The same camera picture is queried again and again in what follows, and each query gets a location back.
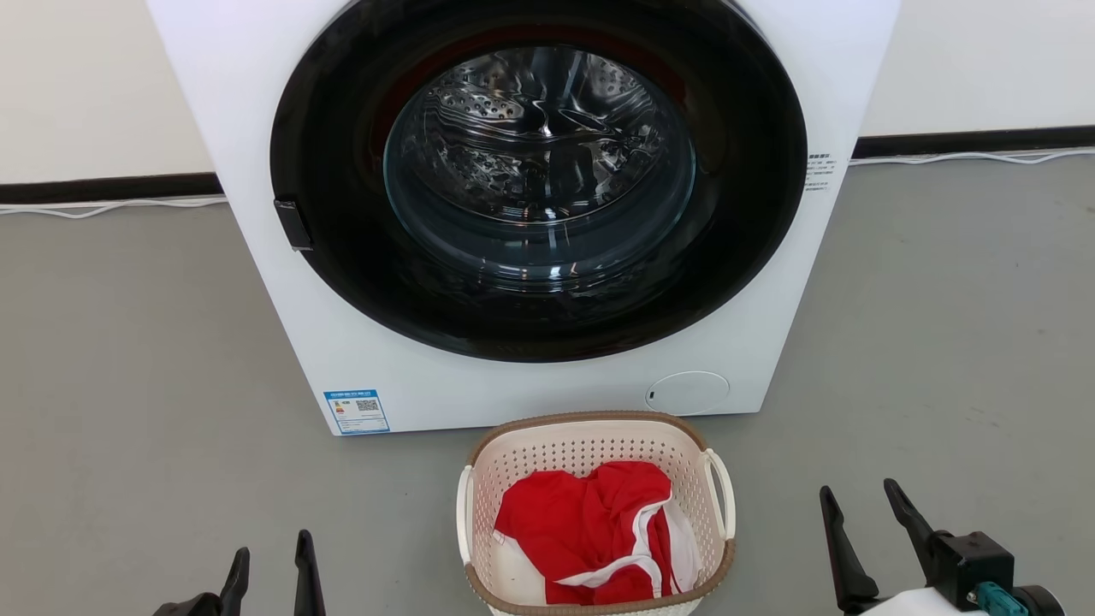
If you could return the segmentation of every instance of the round glass window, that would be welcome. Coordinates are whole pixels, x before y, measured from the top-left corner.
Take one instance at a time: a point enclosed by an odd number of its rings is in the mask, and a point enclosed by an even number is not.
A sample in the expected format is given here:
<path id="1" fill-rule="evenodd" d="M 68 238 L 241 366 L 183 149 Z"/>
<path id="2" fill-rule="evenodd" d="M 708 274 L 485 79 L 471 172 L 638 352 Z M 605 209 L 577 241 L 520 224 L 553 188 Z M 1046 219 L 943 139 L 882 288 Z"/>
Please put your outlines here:
<path id="1" fill-rule="evenodd" d="M 460 63 L 402 109 L 384 150 L 407 232 L 466 276 L 519 291 L 613 277 L 689 202 L 695 154 L 675 103 L 564 46 Z"/>

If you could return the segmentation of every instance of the baseboard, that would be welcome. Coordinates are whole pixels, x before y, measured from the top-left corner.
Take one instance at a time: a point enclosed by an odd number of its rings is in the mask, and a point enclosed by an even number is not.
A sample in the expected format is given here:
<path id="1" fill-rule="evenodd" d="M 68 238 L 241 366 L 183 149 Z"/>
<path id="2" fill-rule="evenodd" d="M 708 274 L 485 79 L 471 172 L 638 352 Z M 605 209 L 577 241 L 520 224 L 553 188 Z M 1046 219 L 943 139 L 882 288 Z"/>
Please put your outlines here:
<path id="1" fill-rule="evenodd" d="M 853 159 L 952 152 L 1004 152 L 1095 147 L 1095 126 L 1061 126 L 980 132 L 934 132 L 861 137 Z M 217 195 L 215 173 L 102 177 L 70 182 L 0 184 L 0 204 L 44 205 Z"/>

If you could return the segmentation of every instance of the laundry basket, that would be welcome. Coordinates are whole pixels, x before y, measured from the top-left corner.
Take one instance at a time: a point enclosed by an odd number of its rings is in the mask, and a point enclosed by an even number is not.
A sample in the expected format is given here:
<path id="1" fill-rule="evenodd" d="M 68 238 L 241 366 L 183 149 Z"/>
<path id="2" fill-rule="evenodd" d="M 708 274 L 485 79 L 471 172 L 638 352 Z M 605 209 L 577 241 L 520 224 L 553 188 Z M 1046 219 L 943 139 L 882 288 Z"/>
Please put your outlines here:
<path id="1" fill-rule="evenodd" d="M 543 578 L 515 574 L 494 539 L 502 497 L 535 470 L 585 477 L 612 461 L 645 461 L 672 481 L 673 498 L 692 523 L 702 567 L 693 590 L 633 603 L 593 606 L 529 605 L 530 584 Z M 716 481 L 723 493 L 719 507 Z M 457 537 L 472 589 L 496 615 L 682 616 L 726 577 L 734 561 L 734 491 L 723 461 L 684 421 L 648 411 L 548 416 L 491 431 L 472 453 L 457 491 Z"/>

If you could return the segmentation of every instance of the power cord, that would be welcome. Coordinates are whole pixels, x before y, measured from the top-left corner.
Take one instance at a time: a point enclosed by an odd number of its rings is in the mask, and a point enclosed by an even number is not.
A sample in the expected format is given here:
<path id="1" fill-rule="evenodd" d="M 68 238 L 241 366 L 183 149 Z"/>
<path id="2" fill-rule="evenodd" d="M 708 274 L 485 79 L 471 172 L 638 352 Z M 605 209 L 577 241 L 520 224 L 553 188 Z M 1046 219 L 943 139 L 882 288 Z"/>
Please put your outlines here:
<path id="1" fill-rule="evenodd" d="M 118 209 L 119 207 L 132 207 L 141 205 L 161 205 L 165 207 L 207 207 L 210 205 L 220 205 L 222 202 L 228 202 L 228 200 L 224 197 L 214 197 L 206 199 L 178 199 L 178 200 L 135 198 L 129 200 L 119 200 L 117 202 L 112 202 L 108 205 L 103 205 L 100 207 L 95 207 L 94 209 L 90 209 L 88 211 L 82 211 L 80 213 L 71 213 L 65 211 L 65 209 L 72 208 L 71 205 L 61 206 L 57 208 L 0 205 L 0 216 L 3 216 L 5 213 L 46 213 L 48 216 L 57 216 L 60 218 L 68 218 L 70 220 L 80 220 L 82 218 L 91 218 L 92 216 L 97 216 L 100 213 L 103 213 L 104 211 Z"/>
<path id="2" fill-rule="evenodd" d="M 1081 154 L 1095 154 L 1095 150 L 1064 150 L 1048 154 L 1025 153 L 1006 155 L 988 152 L 956 152 L 926 158 L 864 158 L 853 160 L 848 164 L 849 166 L 862 166 L 864 164 L 927 164 L 930 162 L 942 162 L 944 160 L 995 160 L 999 162 L 1012 162 L 1015 164 L 1038 164 L 1039 162 L 1046 162 L 1047 160 Z"/>

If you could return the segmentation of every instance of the black round door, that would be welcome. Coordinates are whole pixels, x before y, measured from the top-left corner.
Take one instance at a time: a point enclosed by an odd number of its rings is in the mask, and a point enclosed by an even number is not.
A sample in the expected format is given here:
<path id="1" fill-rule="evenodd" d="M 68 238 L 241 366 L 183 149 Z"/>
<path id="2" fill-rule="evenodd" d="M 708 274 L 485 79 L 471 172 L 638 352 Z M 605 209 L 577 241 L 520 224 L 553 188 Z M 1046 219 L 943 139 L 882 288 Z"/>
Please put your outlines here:
<path id="1" fill-rule="evenodd" d="M 349 303 L 423 344 L 556 362 L 711 314 L 783 239 L 806 132 L 746 18 L 685 0 L 378 0 L 277 109 L 276 206 Z"/>

